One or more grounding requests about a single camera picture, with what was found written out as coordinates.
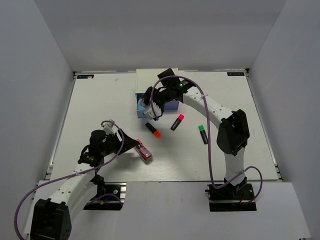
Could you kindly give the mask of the small blue drawer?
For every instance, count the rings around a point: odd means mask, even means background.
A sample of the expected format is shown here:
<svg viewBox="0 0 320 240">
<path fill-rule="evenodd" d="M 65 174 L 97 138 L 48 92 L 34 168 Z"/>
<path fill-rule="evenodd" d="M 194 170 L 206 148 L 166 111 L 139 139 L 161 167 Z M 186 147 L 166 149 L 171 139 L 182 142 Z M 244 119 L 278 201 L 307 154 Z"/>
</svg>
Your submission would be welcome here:
<svg viewBox="0 0 320 240">
<path fill-rule="evenodd" d="M 146 108 L 138 104 L 139 98 L 143 95 L 143 93 L 136 93 L 136 114 L 139 119 L 145 119 L 147 116 L 144 114 Z"/>
</svg>

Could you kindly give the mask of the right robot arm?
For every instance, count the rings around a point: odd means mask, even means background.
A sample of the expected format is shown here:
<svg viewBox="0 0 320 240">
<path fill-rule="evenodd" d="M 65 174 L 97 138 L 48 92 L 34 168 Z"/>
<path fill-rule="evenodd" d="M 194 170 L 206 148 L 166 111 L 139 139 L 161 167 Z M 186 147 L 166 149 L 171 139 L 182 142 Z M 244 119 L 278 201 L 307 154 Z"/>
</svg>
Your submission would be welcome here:
<svg viewBox="0 0 320 240">
<path fill-rule="evenodd" d="M 207 96 L 201 87 L 189 78 L 175 75 L 168 68 L 158 74 L 157 88 L 150 86 L 138 98 L 137 103 L 145 108 L 144 114 L 157 121 L 164 113 L 165 104 L 179 101 L 206 117 L 207 127 L 214 125 L 217 130 L 216 143 L 224 153 L 226 195 L 236 200 L 244 193 L 247 177 L 244 168 L 245 148 L 250 131 L 246 113 L 239 109 L 231 110 Z"/>
</svg>

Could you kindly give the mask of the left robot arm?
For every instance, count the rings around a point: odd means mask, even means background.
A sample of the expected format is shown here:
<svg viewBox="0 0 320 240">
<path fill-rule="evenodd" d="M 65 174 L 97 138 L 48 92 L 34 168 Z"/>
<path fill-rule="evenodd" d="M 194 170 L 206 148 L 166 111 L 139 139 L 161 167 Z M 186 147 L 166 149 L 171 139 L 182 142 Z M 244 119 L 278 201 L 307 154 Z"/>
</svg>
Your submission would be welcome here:
<svg viewBox="0 0 320 240">
<path fill-rule="evenodd" d="M 121 130 L 116 133 L 94 130 L 89 144 L 81 151 L 74 175 L 47 199 L 35 203 L 30 239 L 67 240 L 71 235 L 72 221 L 87 203 L 105 196 L 104 178 L 98 174 L 105 157 L 121 155 L 138 144 Z"/>
</svg>

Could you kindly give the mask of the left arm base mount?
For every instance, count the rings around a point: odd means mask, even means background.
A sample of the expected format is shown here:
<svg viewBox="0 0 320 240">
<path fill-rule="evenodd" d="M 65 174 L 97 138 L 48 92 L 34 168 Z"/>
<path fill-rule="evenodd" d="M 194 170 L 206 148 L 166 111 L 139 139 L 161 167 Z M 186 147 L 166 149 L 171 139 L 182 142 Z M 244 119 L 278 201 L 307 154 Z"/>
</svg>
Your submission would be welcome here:
<svg viewBox="0 0 320 240">
<path fill-rule="evenodd" d="M 91 211 L 120 211 L 126 198 L 125 182 L 105 182 L 97 195 L 83 208 Z"/>
</svg>

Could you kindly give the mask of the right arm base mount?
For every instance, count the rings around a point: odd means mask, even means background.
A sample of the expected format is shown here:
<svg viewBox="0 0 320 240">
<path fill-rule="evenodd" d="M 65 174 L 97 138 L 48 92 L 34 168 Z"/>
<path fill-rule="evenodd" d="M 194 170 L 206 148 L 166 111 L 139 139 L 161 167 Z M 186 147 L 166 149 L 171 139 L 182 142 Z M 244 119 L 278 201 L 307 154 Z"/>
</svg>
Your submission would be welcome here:
<svg viewBox="0 0 320 240">
<path fill-rule="evenodd" d="M 251 183 L 247 183 L 235 195 L 227 187 L 215 189 L 207 185 L 205 193 L 208 196 L 210 212 L 255 212 L 257 211 L 254 190 Z"/>
</svg>

